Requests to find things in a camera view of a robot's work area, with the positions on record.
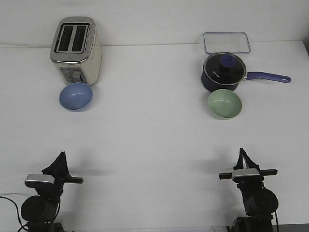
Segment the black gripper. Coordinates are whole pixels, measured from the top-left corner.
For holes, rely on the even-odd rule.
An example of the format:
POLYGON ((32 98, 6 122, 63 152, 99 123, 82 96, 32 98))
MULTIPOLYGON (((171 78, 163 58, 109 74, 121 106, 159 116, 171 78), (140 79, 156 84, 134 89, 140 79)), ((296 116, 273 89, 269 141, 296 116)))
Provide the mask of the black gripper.
MULTIPOLYGON (((244 164, 246 164, 246 168, 255 168, 259 171, 259 176, 249 176, 249 177, 238 177, 236 178, 235 183, 237 184, 237 188, 241 191, 248 191, 250 189, 262 189, 264 188, 264 179, 265 176, 271 176, 277 174, 277 169, 265 169, 260 170, 258 164, 254 163, 247 153, 245 152, 244 148, 239 149, 239 158, 236 165, 233 167, 234 170, 244 169, 244 164)), ((229 173, 219 173, 220 180, 231 179, 232 172, 229 173)))
POLYGON ((65 183, 82 184, 84 182, 82 177, 70 175, 65 151, 62 151, 50 166, 43 169, 42 174, 51 175, 55 178, 49 197, 52 201, 60 200, 65 183))

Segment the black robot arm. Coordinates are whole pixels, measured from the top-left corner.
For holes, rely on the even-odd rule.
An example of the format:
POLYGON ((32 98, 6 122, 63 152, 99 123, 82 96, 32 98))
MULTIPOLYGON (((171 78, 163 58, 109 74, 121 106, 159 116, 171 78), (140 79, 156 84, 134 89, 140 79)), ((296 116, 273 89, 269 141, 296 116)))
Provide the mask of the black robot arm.
POLYGON ((21 206, 21 216, 29 232, 62 232, 62 223, 55 222, 61 205, 65 183, 81 184, 83 178, 70 175, 66 153, 62 151, 41 174, 28 174, 25 185, 37 194, 27 198, 21 206))
POLYGON ((219 179, 230 179, 236 183, 240 190, 246 216, 237 217, 231 232, 272 232, 272 219, 278 219, 277 209, 279 201, 277 196, 264 185, 265 176, 276 175, 277 169, 260 169, 253 162, 244 148, 239 150, 237 164, 230 173, 220 173, 219 179))

